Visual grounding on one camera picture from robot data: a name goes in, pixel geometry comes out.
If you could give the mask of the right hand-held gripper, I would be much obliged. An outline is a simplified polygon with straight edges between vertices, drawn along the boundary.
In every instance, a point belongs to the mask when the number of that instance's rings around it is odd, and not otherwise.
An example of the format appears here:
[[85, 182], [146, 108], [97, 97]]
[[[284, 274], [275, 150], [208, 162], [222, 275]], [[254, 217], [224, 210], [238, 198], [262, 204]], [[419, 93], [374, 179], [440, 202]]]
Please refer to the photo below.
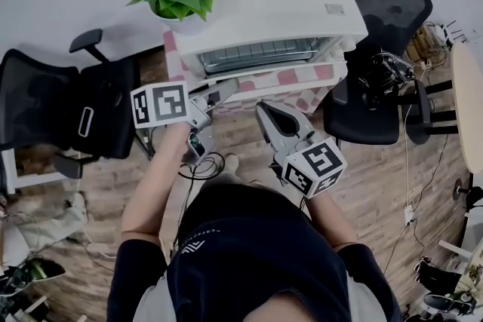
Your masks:
[[346, 159], [334, 139], [313, 131], [301, 111], [262, 100], [256, 106], [256, 119], [266, 143], [275, 150], [274, 162], [281, 167], [282, 180], [307, 199], [337, 183], [347, 167]]

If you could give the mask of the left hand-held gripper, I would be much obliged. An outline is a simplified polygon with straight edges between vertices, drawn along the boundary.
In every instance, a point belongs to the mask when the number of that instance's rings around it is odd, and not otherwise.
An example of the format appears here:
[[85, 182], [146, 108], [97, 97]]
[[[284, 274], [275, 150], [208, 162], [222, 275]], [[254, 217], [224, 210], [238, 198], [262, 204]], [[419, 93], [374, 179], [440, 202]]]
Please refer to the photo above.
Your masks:
[[189, 151], [183, 162], [199, 165], [212, 150], [205, 128], [211, 124], [208, 114], [199, 106], [211, 111], [223, 104], [238, 91], [238, 79], [217, 82], [195, 95], [191, 100], [186, 81], [166, 81], [146, 84], [131, 91], [131, 108], [134, 127], [148, 129], [185, 121], [191, 127], [187, 144]]

